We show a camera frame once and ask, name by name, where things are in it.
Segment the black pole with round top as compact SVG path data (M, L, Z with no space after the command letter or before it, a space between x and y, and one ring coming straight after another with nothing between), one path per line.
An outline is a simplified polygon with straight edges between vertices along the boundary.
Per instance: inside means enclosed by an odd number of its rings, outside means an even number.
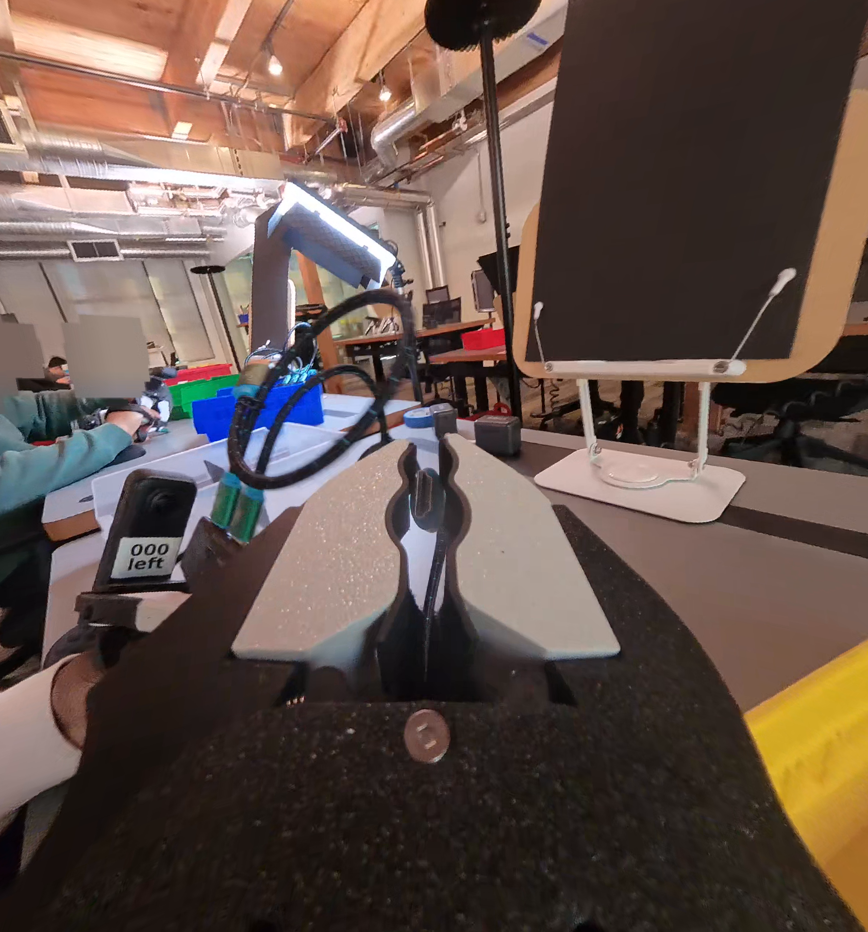
M427 1L425 25L445 50L477 48L484 86L484 119L497 243L498 293L507 353L510 409L521 417L520 374L513 359L513 302L510 281L509 228L500 143L498 81L494 45L524 27L537 12L538 1Z

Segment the yellow plastic bin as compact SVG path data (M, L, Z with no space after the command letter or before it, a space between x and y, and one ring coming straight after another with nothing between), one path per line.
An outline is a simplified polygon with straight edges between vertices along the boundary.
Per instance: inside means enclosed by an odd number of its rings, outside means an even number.
M745 720L785 812L868 930L868 639Z

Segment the black office chair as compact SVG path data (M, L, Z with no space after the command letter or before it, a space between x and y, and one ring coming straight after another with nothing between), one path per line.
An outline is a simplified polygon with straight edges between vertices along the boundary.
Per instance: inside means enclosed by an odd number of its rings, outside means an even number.
M836 462L868 474L868 458L806 432L812 425L859 422L868 412L868 336L846 336L808 374L783 381L722 383L712 400L738 421L722 440L722 457L809 468Z

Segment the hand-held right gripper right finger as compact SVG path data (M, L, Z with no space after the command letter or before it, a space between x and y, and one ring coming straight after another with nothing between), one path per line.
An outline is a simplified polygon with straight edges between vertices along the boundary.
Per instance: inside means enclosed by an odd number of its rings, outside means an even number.
M457 433L440 449L460 510L451 592L477 638L527 660L617 656L618 639L540 489Z

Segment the person's left forearm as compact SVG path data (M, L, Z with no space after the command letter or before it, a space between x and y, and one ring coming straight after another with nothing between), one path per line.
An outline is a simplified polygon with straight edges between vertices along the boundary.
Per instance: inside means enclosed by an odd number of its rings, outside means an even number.
M0 692L0 828L75 774L104 672L94 651L78 653Z

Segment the black floor lamp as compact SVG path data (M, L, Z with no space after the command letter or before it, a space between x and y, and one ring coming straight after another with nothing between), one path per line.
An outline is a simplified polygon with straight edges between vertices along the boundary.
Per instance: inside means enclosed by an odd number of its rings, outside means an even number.
M192 274L194 274L195 276L198 276L200 279L203 279L207 282L208 291L210 292L210 296L212 297L215 307L217 309L220 326L223 331L225 345L227 346L227 349L229 350L230 357L234 364L234 369L239 374L241 370L241 360L237 352L237 347L234 343L234 335L233 335L233 329L232 329L233 326L231 325L230 320L228 319L227 311L223 305L223 302L221 300L220 293L218 290L218 281L219 281L218 276L221 275L224 272L224 270L225 270L224 266L213 265L213 264L193 266L190 269Z

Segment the light panel on stand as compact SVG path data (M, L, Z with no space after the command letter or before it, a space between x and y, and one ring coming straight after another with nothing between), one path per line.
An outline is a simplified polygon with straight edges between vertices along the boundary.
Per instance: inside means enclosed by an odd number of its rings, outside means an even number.
M279 186L265 220L265 241L280 253L299 252L354 289L381 287L399 263L397 247L293 181Z

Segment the blue plastic bin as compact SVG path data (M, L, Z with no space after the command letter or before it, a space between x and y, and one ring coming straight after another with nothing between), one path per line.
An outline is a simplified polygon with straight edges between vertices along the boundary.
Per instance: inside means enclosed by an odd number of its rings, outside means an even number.
M298 386L295 385L275 386L266 399L263 411L258 415L255 428L270 428L282 406L297 389ZM290 409L286 421L314 427L323 425L322 395L323 390L320 386L304 393ZM195 431L207 436L211 443L226 440L233 421L236 400L234 386L219 388L212 397L195 400L192 404Z

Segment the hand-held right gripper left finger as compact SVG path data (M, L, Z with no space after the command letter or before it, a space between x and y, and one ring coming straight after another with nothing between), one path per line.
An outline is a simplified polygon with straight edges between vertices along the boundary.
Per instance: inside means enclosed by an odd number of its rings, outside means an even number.
M408 594L409 480L417 446L390 442L316 491L265 576L231 646L235 657L360 666Z

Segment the green plastic bin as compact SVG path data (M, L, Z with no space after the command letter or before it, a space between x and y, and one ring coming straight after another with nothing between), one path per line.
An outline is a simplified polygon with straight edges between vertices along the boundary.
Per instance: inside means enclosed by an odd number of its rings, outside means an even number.
M171 395L171 421L192 418L193 404L214 398L223 389L230 389L238 379L237 374L217 376L210 379L172 382L167 385Z

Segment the silver air duct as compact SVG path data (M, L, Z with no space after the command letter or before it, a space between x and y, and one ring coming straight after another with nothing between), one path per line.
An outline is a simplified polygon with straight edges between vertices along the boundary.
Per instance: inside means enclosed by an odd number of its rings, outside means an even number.
M413 96L382 116L370 131L370 146L382 168L395 169L398 166L400 140L422 125L443 122L475 102L482 103L483 97L466 99L445 95L437 99L423 99Z

